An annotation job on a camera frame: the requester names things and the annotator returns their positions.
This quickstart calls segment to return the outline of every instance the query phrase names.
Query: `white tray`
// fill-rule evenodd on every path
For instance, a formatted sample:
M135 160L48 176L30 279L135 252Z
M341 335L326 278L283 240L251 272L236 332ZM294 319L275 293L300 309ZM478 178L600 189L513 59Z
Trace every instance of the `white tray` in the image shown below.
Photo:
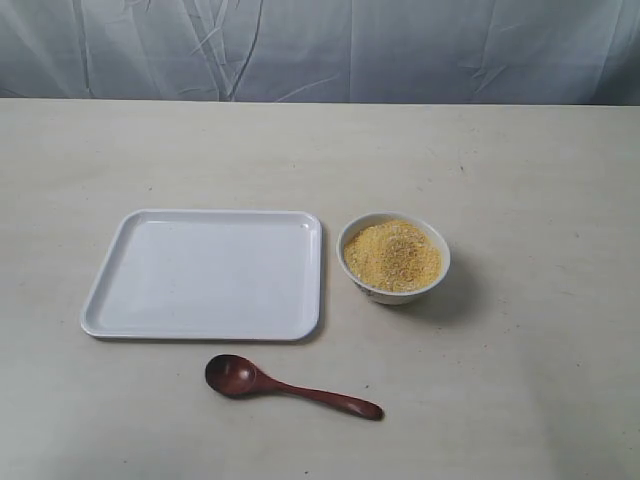
M80 323L103 338L299 339L318 323L321 246L304 212L134 212Z

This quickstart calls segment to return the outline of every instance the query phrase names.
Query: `spoon handle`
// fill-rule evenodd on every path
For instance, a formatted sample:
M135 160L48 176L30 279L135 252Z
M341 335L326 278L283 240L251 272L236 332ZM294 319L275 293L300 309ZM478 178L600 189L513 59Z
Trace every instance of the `spoon handle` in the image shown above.
M348 397L346 395L340 395L339 393L325 392L322 390L313 390L311 388L294 387L293 385L281 382L278 382L275 388L280 392L308 398L314 402L324 403L329 407L350 413L357 417L366 418L367 420L382 420L384 417L382 408L360 398Z

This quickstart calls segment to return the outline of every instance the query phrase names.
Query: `tray rim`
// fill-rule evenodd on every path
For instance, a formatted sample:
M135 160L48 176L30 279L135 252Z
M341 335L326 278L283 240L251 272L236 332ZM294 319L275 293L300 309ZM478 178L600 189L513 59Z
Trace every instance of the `tray rim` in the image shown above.
M148 333L131 333L131 332L122 332L122 331L105 331L102 329L96 329L92 325L87 322L87 312L91 303L98 291L98 287L100 285L100 281L103 278L105 271L109 265L109 261L113 256L113 251L123 233L123 230L127 223L134 219L137 216L144 214L154 214L154 213L176 213L176 214L238 214L238 215L302 215L309 219L309 221L314 225L314 229L317 230L319 234L319 241L317 242L317 246L315 251L313 252L314 256L318 260L318 272L316 284L317 284L317 295L316 300L313 304L313 312L311 318L313 321L309 322L309 328L306 328L303 332L296 335L291 336L260 336L260 337L238 337L238 336L212 336L212 335L202 335L197 333L176 333L176 332L158 332L157 334L149 335ZM295 342L297 340L301 340L309 335L311 335L315 329L318 327L320 322L320 303L322 302L322 275L323 275L323 260L322 260L322 246L323 246L324 232L322 227L322 222L315 215L305 212L302 210L244 210L244 209L189 209L189 208L142 208L138 210L134 210L133 212L126 215L118 224L118 227L109 243L109 247L100 263L100 267L95 275L95 278L91 284L91 288L87 295L87 298L84 301L82 310L80 312L80 327L82 330L89 336L97 339L122 339L122 340L207 340L207 341L231 341L231 342Z

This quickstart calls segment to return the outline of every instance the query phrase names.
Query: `spoon bowl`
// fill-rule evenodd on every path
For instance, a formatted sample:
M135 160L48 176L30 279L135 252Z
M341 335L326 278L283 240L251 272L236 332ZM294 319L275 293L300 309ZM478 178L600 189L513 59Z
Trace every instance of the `spoon bowl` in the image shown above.
M246 358L237 355L213 357L204 370L204 377L213 390L230 398L279 392L308 398L367 420L382 420L384 417L384 411L371 402L282 383L268 376Z

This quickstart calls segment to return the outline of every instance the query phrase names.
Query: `bowl rim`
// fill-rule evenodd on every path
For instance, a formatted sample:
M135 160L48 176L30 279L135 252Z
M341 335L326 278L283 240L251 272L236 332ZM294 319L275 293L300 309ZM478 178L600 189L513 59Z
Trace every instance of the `bowl rim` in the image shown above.
M415 225L416 227L420 228L423 231L427 230L428 233L425 232L427 233L427 236L429 236L430 234L433 234L434 236L438 237L438 239L444 245L444 249L440 249L441 250L440 254L443 257L442 263L443 265L445 265L445 267L440 272L440 275L438 275L438 278L436 278L433 282L431 282L426 287L422 287L420 290L411 290L409 292L389 292L387 290L380 290L379 288L375 288L375 287L372 287L371 285L364 283L362 280L360 280L351 272L351 270L349 269L349 266L347 265L347 262L344 259L344 252L342 251L342 248L340 248L340 245L342 244L342 239L344 238L345 233L351 227L353 227L353 225L369 217L378 216L378 215L387 215L389 217L394 217L399 220L406 220L407 222L412 223L413 225ZM391 211L391 210L382 210L382 211L365 213L364 215L354 218L349 223L347 223L347 225L345 225L345 227L340 232L340 235L338 235L338 241L336 242L336 254L338 256L338 261L340 262L342 269L347 274L347 276L356 283L356 285L359 285L365 288L366 290L370 290L380 295L388 295L390 297L401 297L401 298L410 297L410 296L420 295L422 293L428 292L444 279L444 277L447 275L447 272L449 271L449 267L451 266L451 251L449 249L449 245L447 244L447 241L444 239L444 237L438 230L436 230L432 225L430 225L429 223L425 222L424 220L418 217L414 217L413 215L407 215L406 213Z

